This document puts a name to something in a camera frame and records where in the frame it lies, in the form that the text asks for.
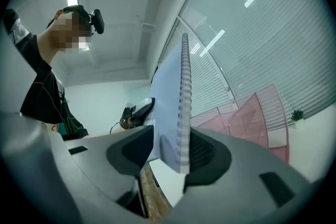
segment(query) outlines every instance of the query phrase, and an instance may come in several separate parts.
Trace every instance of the person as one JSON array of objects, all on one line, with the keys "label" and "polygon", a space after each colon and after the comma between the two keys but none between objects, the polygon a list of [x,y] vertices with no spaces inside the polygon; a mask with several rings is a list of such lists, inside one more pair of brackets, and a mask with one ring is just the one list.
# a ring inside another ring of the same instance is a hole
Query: person
[{"label": "person", "polygon": [[73,5],[58,10],[39,35],[28,32],[13,9],[5,11],[3,21],[16,48],[37,74],[21,113],[38,120],[44,129],[60,133],[64,140],[87,136],[87,130],[71,114],[64,86],[50,66],[60,51],[79,49],[89,41],[90,16],[84,7]]}]

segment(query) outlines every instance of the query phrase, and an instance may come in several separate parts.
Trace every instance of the white desk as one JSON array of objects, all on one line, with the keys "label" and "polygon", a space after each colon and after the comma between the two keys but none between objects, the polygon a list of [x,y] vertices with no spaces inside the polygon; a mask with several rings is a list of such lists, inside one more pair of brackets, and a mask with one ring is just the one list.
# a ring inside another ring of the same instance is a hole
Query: white desk
[{"label": "white desk", "polygon": [[149,165],[163,194],[174,207],[183,196],[185,174],[178,174],[160,159],[151,161]]}]

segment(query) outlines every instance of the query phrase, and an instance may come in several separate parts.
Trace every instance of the white wall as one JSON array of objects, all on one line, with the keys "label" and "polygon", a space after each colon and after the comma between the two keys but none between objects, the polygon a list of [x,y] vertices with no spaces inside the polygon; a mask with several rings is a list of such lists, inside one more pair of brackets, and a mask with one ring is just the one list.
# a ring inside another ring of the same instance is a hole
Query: white wall
[{"label": "white wall", "polygon": [[119,122],[127,102],[140,102],[149,97],[149,90],[148,80],[106,82],[65,87],[65,96],[70,112],[89,135],[99,135]]},{"label": "white wall", "polygon": [[161,2],[155,19],[155,32],[152,35],[147,54],[147,69],[150,79],[154,75],[164,44],[184,2],[185,0],[162,0]]},{"label": "white wall", "polygon": [[302,128],[289,126],[289,164],[310,182],[322,178],[335,157],[336,103],[309,117]]}]

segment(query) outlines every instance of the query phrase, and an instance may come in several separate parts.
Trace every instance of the small plant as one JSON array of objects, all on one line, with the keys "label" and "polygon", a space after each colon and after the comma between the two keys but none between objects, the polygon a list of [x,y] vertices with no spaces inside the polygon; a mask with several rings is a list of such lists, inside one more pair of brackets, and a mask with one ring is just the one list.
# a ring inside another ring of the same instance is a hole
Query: small plant
[{"label": "small plant", "polygon": [[303,111],[301,110],[294,110],[294,112],[292,113],[292,120],[294,121],[299,121],[303,119]]}]

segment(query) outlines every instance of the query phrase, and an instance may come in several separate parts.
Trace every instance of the black wire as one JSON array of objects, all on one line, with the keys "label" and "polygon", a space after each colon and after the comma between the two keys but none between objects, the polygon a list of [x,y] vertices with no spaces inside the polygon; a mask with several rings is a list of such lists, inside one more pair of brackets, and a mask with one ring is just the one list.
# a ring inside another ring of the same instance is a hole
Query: black wire
[{"label": "black wire", "polygon": [[115,127],[119,122],[117,122],[114,126],[112,126],[110,133],[112,132],[113,127]]}]

